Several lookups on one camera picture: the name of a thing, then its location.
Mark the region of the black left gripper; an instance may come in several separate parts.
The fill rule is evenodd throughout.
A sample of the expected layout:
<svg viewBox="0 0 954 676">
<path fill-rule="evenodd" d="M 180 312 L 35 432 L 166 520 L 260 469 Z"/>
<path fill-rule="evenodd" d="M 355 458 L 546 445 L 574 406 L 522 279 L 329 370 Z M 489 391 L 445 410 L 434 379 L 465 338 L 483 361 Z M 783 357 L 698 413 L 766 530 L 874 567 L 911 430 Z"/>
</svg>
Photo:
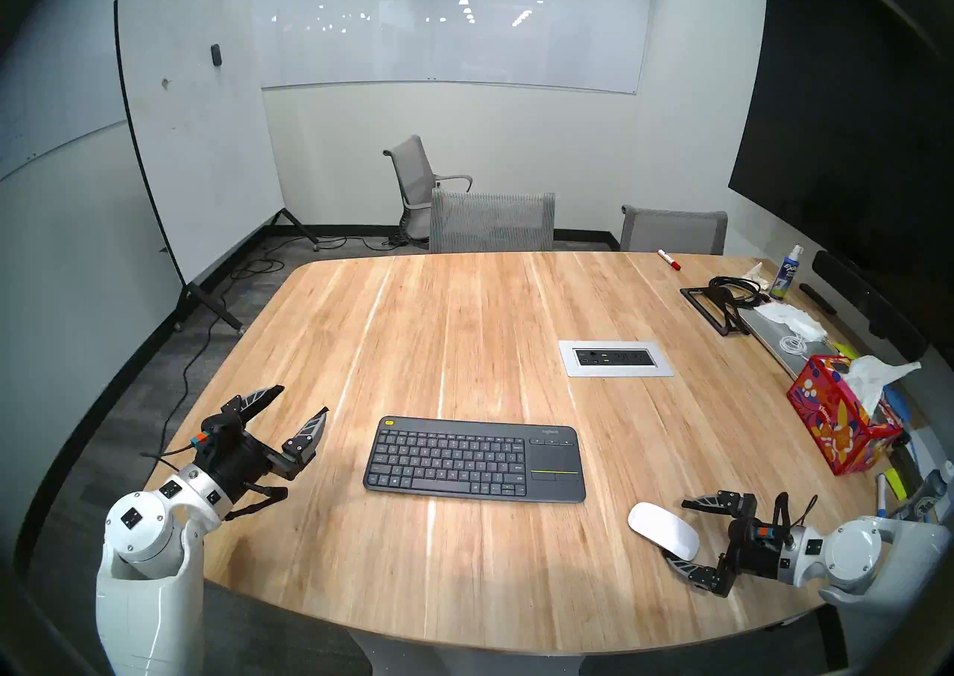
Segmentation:
<svg viewBox="0 0 954 676">
<path fill-rule="evenodd" d="M 196 467 L 208 475 L 230 502 L 238 503 L 247 492 L 276 502 L 287 497 L 283 487 L 262 486 L 259 480 L 276 475 L 293 480 L 298 469 L 314 458 L 322 441 L 328 407 L 322 407 L 281 446 L 281 453 L 251 436 L 243 427 L 264 411 L 284 391 L 283 385 L 236 395 L 221 406 L 225 417 L 208 417 L 196 434 Z"/>
</svg>

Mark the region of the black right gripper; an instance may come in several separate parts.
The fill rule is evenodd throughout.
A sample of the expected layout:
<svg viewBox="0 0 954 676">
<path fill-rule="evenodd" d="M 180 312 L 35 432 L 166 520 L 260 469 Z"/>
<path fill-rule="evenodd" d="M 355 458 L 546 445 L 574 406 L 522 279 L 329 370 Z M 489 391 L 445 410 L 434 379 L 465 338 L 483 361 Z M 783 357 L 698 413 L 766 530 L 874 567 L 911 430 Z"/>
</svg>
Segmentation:
<svg viewBox="0 0 954 676">
<path fill-rule="evenodd" d="M 737 492 L 718 491 L 715 494 L 683 499 L 682 508 L 704 514 L 732 517 L 727 536 L 726 552 L 719 557 L 717 567 L 701 565 L 679 558 L 675 553 L 663 552 L 669 567 L 686 584 L 727 597 L 737 576 L 746 574 L 770 581 L 778 578 L 783 550 L 783 497 L 775 500 L 773 519 L 761 521 L 756 516 L 758 502 L 755 496 Z"/>
</svg>

